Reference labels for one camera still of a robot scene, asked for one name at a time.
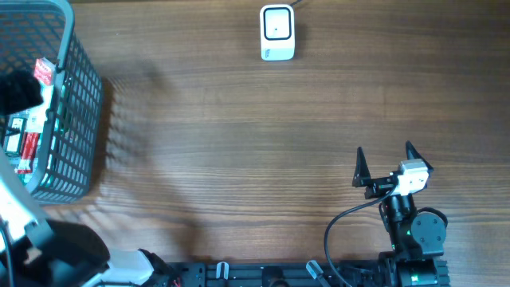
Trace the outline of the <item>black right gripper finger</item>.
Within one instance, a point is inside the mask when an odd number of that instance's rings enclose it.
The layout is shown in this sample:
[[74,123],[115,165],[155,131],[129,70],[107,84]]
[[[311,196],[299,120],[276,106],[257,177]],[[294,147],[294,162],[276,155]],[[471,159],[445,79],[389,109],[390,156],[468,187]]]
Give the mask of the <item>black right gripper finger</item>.
[[367,166],[362,147],[357,148],[355,172],[352,179],[353,187],[367,187],[371,184],[371,173]]
[[409,140],[406,141],[406,156],[407,159],[420,159],[426,165],[428,172],[434,171],[434,168],[430,165],[430,163],[421,156]]

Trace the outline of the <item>green 3M gloves package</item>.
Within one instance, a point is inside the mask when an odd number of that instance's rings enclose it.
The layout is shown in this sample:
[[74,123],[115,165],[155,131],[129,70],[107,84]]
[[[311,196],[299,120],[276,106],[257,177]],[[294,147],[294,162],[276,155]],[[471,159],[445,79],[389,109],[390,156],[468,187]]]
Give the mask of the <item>green 3M gloves package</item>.
[[33,170],[29,174],[18,174],[19,156],[8,156],[10,165],[20,180],[27,184],[35,174],[39,166],[39,155],[41,154],[41,145],[43,140],[43,131],[45,122],[48,120],[48,110],[53,98],[54,85],[45,86],[34,77],[23,77],[20,79],[2,79],[1,80],[1,131],[4,136],[3,150],[6,142],[7,128],[13,117],[26,118],[25,131],[22,139],[22,149],[25,143],[27,132],[37,132],[40,134],[37,144],[37,153],[33,160]]

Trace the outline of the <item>red stick sachet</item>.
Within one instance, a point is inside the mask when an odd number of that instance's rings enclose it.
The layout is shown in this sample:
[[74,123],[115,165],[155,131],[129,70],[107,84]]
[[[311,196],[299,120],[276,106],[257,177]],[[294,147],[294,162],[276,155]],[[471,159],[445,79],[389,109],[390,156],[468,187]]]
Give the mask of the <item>red stick sachet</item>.
[[37,153],[37,144],[40,134],[37,132],[27,132],[23,146],[20,162],[18,164],[18,174],[29,174],[32,172],[33,160]]

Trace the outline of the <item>orange Kleenex tissue pack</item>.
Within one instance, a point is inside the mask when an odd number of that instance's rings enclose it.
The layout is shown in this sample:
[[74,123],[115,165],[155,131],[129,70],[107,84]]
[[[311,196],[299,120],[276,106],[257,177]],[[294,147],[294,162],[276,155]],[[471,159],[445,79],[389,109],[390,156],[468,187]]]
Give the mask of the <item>orange Kleenex tissue pack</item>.
[[56,71],[55,64],[47,58],[38,58],[35,62],[33,76],[43,85],[50,86],[54,82],[54,74]]

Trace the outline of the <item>black white small box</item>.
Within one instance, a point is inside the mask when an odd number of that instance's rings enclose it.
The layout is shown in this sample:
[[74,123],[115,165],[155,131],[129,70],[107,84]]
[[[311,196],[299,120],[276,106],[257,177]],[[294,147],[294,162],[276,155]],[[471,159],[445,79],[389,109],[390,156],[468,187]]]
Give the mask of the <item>black white small box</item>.
[[26,118],[13,117],[9,123],[6,134],[4,151],[9,156],[19,156],[22,149],[23,133],[25,131]]

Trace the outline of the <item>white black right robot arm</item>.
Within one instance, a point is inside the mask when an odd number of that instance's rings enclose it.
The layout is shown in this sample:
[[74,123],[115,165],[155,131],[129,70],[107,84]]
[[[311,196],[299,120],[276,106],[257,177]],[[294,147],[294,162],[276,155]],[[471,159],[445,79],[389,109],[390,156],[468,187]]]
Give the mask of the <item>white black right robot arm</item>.
[[379,214],[390,235],[392,250],[379,254],[380,286],[449,286],[444,242],[447,217],[437,209],[415,206],[413,195],[427,188],[433,167],[406,142],[407,159],[387,177],[373,178],[363,149],[357,149],[353,187],[366,199],[379,200]]

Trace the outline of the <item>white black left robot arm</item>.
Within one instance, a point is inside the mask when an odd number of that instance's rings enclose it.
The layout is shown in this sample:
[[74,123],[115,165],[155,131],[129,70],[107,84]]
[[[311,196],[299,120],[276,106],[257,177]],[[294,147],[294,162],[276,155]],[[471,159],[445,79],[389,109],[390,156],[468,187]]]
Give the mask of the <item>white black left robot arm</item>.
[[[28,71],[1,75],[1,116],[42,104],[39,81]],[[85,183],[91,163],[85,156],[94,154],[85,144],[75,146],[66,138],[55,140],[50,150],[54,124],[44,135],[57,171],[75,170],[71,182]],[[7,156],[1,151],[1,283],[8,286],[177,286],[179,273],[157,255],[146,250],[111,252],[100,236],[88,226],[50,218],[14,174]],[[28,251],[41,254],[29,264]]]

